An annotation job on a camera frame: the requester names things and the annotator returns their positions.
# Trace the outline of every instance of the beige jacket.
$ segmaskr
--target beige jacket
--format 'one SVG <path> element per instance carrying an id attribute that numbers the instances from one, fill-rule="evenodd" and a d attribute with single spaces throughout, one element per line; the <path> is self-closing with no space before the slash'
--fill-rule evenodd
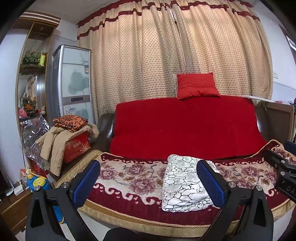
<path id="1" fill-rule="evenodd" d="M 39 147 L 41 147 L 40 156 L 47 161 L 50 160 L 50 171 L 56 176 L 59 176 L 61 172 L 67 141 L 83 132 L 88 132 L 91 139 L 96 138 L 99 135 L 97 126 L 90 123 L 74 133 L 62 127 L 54 126 L 49 130 L 49 132 L 45 133 L 35 142 Z"/>

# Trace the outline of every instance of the silver bolt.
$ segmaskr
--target silver bolt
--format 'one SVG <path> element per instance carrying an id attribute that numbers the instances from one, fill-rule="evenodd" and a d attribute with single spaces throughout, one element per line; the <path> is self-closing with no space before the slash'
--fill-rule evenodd
<path id="1" fill-rule="evenodd" d="M 41 189 L 41 186 L 40 185 L 37 185 L 37 186 L 34 187 L 34 190 L 35 191 L 39 191 L 40 189 Z"/>
<path id="2" fill-rule="evenodd" d="M 262 191 L 262 187 L 259 186 L 259 185 L 256 186 L 256 189 L 257 189 L 258 191 Z"/>
<path id="3" fill-rule="evenodd" d="M 235 188 L 237 185 L 235 184 L 235 182 L 229 182 L 228 186 L 230 186 L 231 188 Z"/>
<path id="4" fill-rule="evenodd" d="M 61 184 L 61 187 L 62 187 L 62 188 L 67 188 L 67 187 L 69 187 L 69 183 L 68 183 L 68 182 L 63 182 L 63 183 Z"/>

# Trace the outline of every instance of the folded fabric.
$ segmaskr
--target folded fabric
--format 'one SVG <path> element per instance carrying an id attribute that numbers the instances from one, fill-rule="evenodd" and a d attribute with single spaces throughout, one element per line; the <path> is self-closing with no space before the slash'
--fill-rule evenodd
<path id="1" fill-rule="evenodd" d="M 78 115 L 64 115 L 54 120 L 55 127 L 68 129 L 70 132 L 76 132 L 88 123 L 88 119 Z"/>
<path id="2" fill-rule="evenodd" d="M 50 160 L 50 171 L 54 175 L 60 175 L 67 142 L 84 132 L 87 132 L 91 139 L 99 135 L 98 127 L 90 123 L 74 133 L 54 126 L 35 142 L 41 147 L 40 156 L 45 160 Z"/>
<path id="3" fill-rule="evenodd" d="M 198 211 L 213 204 L 196 173 L 199 160 L 190 156 L 168 157 L 163 178 L 162 210 L 173 213 Z M 207 163 L 219 173 L 213 162 Z"/>

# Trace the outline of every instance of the beige curtain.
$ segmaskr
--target beige curtain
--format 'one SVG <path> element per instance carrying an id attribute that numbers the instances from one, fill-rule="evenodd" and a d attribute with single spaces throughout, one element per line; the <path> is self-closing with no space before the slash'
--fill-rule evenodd
<path id="1" fill-rule="evenodd" d="M 96 121 L 120 102 L 176 96 L 176 75 L 185 72 L 185 62 L 169 10 L 124 3 L 79 27 L 78 46 L 92 49 Z"/>
<path id="2" fill-rule="evenodd" d="M 270 48 L 249 3 L 234 0 L 172 3 L 187 72 L 213 72 L 221 94 L 271 99 Z"/>

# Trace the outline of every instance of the plastic wrap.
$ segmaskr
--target plastic wrap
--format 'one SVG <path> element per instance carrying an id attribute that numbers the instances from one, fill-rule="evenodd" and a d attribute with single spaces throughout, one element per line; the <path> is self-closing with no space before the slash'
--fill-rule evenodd
<path id="1" fill-rule="evenodd" d="M 41 115 L 30 120 L 24 120 L 22 126 L 24 153 L 43 170 L 48 170 L 50 163 L 40 156 L 41 148 L 36 145 L 35 141 L 48 132 L 49 129 L 49 124 Z"/>

